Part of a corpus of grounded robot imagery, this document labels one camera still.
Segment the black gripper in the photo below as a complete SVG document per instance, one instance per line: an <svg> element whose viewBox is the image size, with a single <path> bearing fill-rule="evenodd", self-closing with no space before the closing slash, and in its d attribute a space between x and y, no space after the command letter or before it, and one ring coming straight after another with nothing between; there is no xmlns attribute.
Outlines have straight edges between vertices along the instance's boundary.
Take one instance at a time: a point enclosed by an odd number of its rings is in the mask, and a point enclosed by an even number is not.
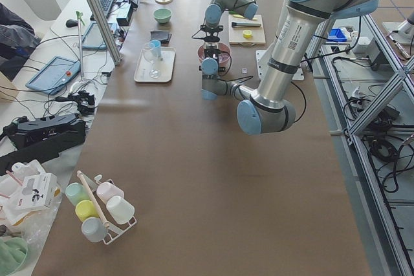
<svg viewBox="0 0 414 276"><path fill-rule="evenodd" d="M217 75L223 74L226 71L226 67L221 67L218 64L202 63L201 72L204 75Z"/></svg>
<svg viewBox="0 0 414 276"><path fill-rule="evenodd" d="M207 47L212 47L220 42L219 34L224 30L222 25L216 27L209 27L208 25L201 25L200 30L204 32L204 36L201 39Z"/></svg>

